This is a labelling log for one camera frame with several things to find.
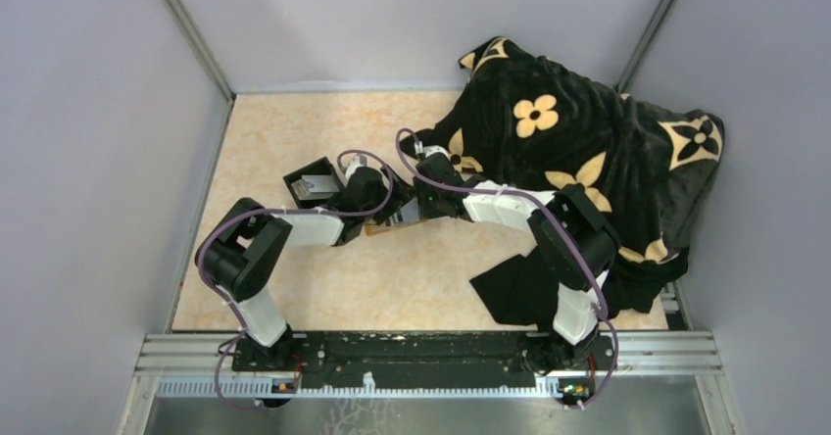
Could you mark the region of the white card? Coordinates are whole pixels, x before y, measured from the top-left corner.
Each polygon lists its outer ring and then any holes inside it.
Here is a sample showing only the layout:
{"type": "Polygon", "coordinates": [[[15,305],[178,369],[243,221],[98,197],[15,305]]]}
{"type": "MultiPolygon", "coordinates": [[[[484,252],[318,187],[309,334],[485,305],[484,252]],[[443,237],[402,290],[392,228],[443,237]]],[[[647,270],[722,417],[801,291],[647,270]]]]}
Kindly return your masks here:
{"type": "Polygon", "coordinates": [[[341,190],[330,174],[303,174],[290,183],[290,188],[301,202],[327,200],[341,190]]]}

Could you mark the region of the black plastic box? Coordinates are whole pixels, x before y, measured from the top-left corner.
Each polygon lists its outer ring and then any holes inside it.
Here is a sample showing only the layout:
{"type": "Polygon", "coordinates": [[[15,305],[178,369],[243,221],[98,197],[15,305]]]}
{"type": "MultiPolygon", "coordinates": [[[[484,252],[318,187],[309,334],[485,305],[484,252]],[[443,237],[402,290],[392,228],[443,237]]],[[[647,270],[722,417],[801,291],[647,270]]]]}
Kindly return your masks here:
{"type": "Polygon", "coordinates": [[[344,190],[335,166],[327,157],[285,174],[283,181],[300,209],[321,207],[344,190]]]}

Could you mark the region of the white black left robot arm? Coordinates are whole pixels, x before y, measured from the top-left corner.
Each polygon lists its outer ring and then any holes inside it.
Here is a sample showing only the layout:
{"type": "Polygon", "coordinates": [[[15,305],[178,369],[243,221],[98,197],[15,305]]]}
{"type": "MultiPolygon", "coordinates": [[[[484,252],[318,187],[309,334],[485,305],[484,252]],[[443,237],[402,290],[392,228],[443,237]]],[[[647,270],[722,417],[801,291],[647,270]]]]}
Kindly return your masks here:
{"type": "Polygon", "coordinates": [[[283,250],[345,245],[366,225],[393,217],[414,194],[392,170],[358,167],[345,186],[311,209],[267,209],[244,197],[199,246],[194,263],[203,281],[232,306],[258,361],[280,370],[294,356],[292,328],[267,285],[283,250]]]}

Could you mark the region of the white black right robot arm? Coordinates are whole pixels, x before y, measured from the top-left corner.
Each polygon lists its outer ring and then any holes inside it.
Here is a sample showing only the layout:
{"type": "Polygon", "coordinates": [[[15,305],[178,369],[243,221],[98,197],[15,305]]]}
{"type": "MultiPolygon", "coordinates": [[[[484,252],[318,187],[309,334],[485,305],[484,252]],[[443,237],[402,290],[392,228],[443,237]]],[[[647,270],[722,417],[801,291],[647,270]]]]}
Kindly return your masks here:
{"type": "Polygon", "coordinates": [[[412,168],[424,218],[458,218],[492,223],[530,234],[540,264],[532,271],[556,288],[554,309],[537,318],[553,333],[552,355],[564,368],[579,367],[590,355],[590,341],[609,315],[602,287],[620,244],[611,224],[570,185],[547,191],[516,189],[481,176],[463,178],[440,146],[415,145],[412,168]]]}

